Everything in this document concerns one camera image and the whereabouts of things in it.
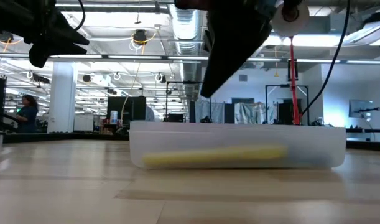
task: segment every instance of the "white tape roll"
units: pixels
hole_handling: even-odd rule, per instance
[[[310,13],[308,11],[307,5],[302,2],[297,6],[299,10],[299,16],[293,22],[288,22],[282,16],[282,8],[284,4],[281,4],[276,11],[276,14],[271,20],[271,26],[274,32],[282,37],[293,37],[298,34],[307,24],[310,18]]]

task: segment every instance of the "yellow foam block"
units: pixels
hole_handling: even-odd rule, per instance
[[[287,146],[237,146],[220,149],[147,153],[143,155],[143,162],[146,166],[154,167],[192,163],[279,159],[286,155]]]

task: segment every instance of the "plastic container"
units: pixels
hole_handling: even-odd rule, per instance
[[[110,124],[116,124],[118,122],[118,112],[111,111],[111,115],[109,116]]]
[[[150,166],[144,162],[150,154],[216,152],[245,146],[258,149],[271,145],[285,147],[285,155],[272,159],[220,159],[218,162],[193,163],[187,161],[162,166]],[[313,126],[135,121],[131,122],[130,149],[132,162],[145,169],[336,167],[345,159],[346,130]]]

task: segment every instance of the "red pole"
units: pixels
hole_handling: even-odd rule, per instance
[[[295,125],[300,125],[300,113],[297,106],[296,97],[296,80],[295,80],[295,53],[294,38],[290,38],[290,90],[292,91],[292,102],[294,104],[294,121]]]

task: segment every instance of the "person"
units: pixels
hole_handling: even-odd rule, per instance
[[[146,121],[152,121],[152,122],[155,121],[154,111],[148,105],[146,105]]]
[[[18,132],[35,133],[38,103],[36,99],[30,95],[23,96],[21,101],[24,107],[16,114],[16,118],[20,121],[18,124]]]

